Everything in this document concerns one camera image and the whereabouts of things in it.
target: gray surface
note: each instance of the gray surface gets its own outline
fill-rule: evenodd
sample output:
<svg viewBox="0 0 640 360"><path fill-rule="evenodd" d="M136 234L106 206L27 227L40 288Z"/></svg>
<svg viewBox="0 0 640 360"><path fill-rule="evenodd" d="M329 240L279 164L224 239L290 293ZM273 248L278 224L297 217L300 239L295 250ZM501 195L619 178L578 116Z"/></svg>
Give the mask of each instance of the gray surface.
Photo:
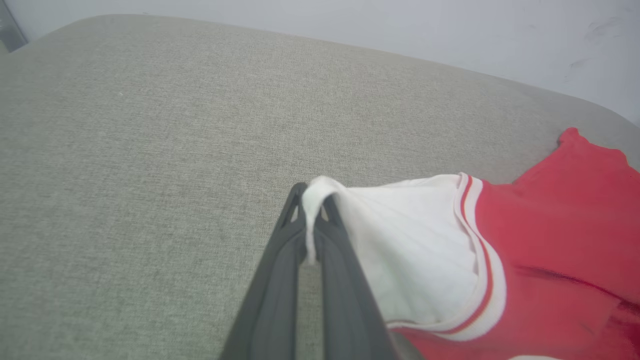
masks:
<svg viewBox="0 0 640 360"><path fill-rule="evenodd" d="M160 17L0 57L0 116L2 359L213 358L289 188L320 174L508 182L568 126L640 165L640 129L586 101Z"/></svg>

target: red fabric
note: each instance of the red fabric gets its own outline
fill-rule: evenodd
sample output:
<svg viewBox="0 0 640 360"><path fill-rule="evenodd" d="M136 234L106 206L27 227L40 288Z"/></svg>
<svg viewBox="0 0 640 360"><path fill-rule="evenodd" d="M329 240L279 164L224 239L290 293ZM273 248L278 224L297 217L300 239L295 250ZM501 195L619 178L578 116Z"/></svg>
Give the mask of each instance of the red fabric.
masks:
<svg viewBox="0 0 640 360"><path fill-rule="evenodd" d="M429 360L640 359L640 174L575 128L513 184L483 182L480 233L503 262L506 308L480 338L403 333Z"/></svg>

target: gray fabric surface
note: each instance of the gray fabric surface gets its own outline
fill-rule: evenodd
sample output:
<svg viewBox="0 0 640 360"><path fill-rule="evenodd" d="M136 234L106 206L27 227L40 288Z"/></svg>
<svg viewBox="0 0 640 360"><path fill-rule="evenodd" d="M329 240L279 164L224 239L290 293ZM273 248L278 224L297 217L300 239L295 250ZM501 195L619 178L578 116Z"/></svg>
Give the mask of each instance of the gray fabric surface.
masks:
<svg viewBox="0 0 640 360"><path fill-rule="evenodd" d="M2 359L215 358L289 188L321 174L509 182L569 126L640 168L640 129L586 101L161 17L0 56L0 117Z"/></svg>

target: white wall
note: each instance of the white wall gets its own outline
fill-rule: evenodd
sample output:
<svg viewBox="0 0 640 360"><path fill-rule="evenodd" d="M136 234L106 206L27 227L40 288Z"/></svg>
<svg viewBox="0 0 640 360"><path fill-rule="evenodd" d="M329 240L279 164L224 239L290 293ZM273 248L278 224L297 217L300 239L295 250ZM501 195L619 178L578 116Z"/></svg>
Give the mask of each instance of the white wall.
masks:
<svg viewBox="0 0 640 360"><path fill-rule="evenodd" d="M390 51L586 99L640 125L638 0L5 0L29 40L149 13Z"/></svg>

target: garment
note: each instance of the garment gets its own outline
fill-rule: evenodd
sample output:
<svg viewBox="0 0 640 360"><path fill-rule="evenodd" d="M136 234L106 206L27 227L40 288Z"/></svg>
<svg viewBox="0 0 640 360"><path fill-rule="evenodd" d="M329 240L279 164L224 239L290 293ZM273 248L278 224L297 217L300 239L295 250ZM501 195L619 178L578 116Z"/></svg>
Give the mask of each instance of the garment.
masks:
<svg viewBox="0 0 640 360"><path fill-rule="evenodd" d="M443 213L453 210L461 224L458 235L468 240L475 259L472 272L477 275L474 289L457 292L466 298L456 313L423 321L389 318L394 297L387 294L381 312L388 325L428 359L640 358L640 174L628 166L624 154L595 146L571 128L560 137L556 151L513 184L458 176L451 178L456 195L440 206ZM410 183L435 184L432 179ZM361 196L358 191L362 193L346 188L335 193L349 236L353 233L358 239L356 254L378 300L376 288L385 283L370 278L374 264L363 262L362 248L374 248L382 258L389 249L400 253L397 248L406 242L385 236L367 243L358 227L349 226L354 213L356 218L370 218L353 211L353 199ZM381 207L393 208L393 198L389 195ZM376 228L379 222L369 224ZM433 234L440 234L437 242L446 244L448 235L435 224L420 240L429 243ZM423 269L397 259L387 263L392 266L378 271L391 272L389 281L401 284L407 273L420 277ZM396 301L401 303L407 293L417 296L410 289L395 293ZM438 294L429 293L425 301L434 298ZM415 299L412 304L419 307Z"/></svg>

